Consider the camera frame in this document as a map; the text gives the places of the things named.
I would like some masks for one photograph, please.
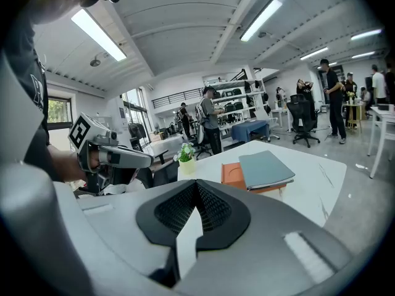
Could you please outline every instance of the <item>blue tablecloth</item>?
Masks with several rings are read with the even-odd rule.
[[[232,126],[232,138],[238,141],[249,142],[250,132],[255,131],[269,137],[269,125],[267,121],[245,121],[242,124]]]

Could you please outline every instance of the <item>ceiling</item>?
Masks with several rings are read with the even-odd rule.
[[[88,11],[120,44],[127,59],[117,62],[72,21],[36,27],[36,49],[46,69],[75,80],[82,90],[113,97],[155,84],[164,76],[203,67],[240,63],[282,69],[306,60],[349,60],[364,51],[388,50],[383,35],[350,41],[351,35],[382,27],[363,0],[282,0],[283,5],[248,42],[240,36],[269,0],[120,0]],[[100,66],[91,67],[97,56]]]

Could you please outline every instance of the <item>orange box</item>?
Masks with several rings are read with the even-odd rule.
[[[243,171],[241,169],[241,165],[239,162],[229,163],[227,165],[222,164],[221,183],[229,186],[237,187],[238,189],[242,189],[244,191],[248,191],[246,187],[246,183],[244,182]],[[286,187],[286,184],[273,186],[273,187],[264,187],[263,189],[256,189],[250,192],[263,193],[263,192],[279,189],[281,187]]]

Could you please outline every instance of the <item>flower pot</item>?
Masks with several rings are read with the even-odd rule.
[[[185,175],[190,175],[195,171],[195,160],[193,158],[188,162],[179,161],[179,163],[180,163],[181,172],[184,173]]]

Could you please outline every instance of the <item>window frame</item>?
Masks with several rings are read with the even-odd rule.
[[[50,100],[69,103],[70,104],[71,121],[60,121],[60,122],[57,122],[57,123],[50,123],[47,120],[48,131],[64,130],[66,128],[71,128],[73,126],[73,113],[72,113],[72,100],[71,100],[71,98],[65,99],[64,97],[48,96],[48,109],[49,109],[49,101]]]

